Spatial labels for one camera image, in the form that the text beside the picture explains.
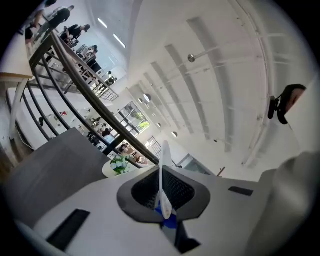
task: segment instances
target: black vent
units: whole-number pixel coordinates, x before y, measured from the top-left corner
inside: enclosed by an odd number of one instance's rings
[[[163,170],[163,190],[172,208],[178,210],[195,196],[195,190],[167,170]]]
[[[159,191],[159,171],[155,171],[137,182],[131,190],[132,197],[144,207],[155,209],[157,194]]]

